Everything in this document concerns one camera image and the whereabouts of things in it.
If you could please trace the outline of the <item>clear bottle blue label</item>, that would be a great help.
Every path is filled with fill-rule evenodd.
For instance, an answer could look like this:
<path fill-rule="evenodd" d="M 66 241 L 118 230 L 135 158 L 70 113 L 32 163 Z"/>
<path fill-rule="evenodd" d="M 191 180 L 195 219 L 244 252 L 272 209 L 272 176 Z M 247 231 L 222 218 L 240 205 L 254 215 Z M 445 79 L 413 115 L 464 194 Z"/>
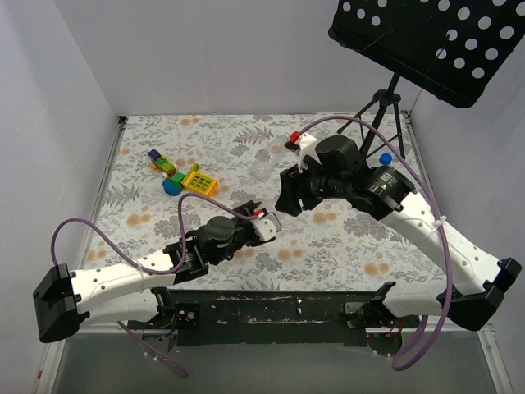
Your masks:
<path fill-rule="evenodd" d="M 379 162 L 382 166 L 390 166 L 393 161 L 393 157 L 389 153 L 383 153 L 379 157 Z"/>

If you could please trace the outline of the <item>clear plastic bottle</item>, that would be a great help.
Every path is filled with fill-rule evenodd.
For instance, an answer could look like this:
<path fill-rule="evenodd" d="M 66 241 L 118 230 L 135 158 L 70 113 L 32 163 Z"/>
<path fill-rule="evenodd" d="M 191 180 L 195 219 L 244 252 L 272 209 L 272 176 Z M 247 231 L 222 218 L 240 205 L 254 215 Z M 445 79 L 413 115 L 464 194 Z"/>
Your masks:
<path fill-rule="evenodd" d="M 255 154 L 254 161 L 249 167 L 249 175 L 255 181 L 265 181 L 280 165 L 289 153 L 285 146 L 288 141 L 288 135 L 279 135 Z"/>

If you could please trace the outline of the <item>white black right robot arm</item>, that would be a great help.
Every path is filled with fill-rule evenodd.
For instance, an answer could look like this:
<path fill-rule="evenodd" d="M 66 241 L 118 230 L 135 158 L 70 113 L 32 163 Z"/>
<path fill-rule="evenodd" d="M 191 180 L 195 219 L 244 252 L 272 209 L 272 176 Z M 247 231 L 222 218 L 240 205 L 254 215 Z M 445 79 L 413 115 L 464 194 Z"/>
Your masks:
<path fill-rule="evenodd" d="M 445 314 L 469 331 L 488 323 L 522 272 L 517 260 L 488 254 L 445 218 L 436 218 L 422 191 L 403 173 L 385 163 L 368 166 L 346 136 L 317 141 L 307 133 L 295 134 L 285 147 L 298 162 L 280 174 L 276 210 L 297 217 L 326 199 L 344 199 L 400 234 L 447 276 L 444 286 L 406 288 L 388 282 L 358 308 L 358 318 L 386 327 L 409 315 Z"/>

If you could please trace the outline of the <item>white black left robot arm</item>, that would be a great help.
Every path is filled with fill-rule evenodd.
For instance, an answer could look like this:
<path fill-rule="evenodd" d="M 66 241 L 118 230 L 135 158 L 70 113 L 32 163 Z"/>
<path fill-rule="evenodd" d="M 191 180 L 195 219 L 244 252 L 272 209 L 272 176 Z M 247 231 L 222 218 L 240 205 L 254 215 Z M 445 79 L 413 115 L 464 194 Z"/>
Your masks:
<path fill-rule="evenodd" d="M 245 246 L 273 241 L 279 228 L 272 219 L 250 200 L 141 259 L 125 256 L 112 266 L 76 270 L 54 263 L 32 294 L 40 342 L 61 341 L 83 327 L 116 321 L 192 327 L 179 316 L 169 287 L 208 274 Z"/>

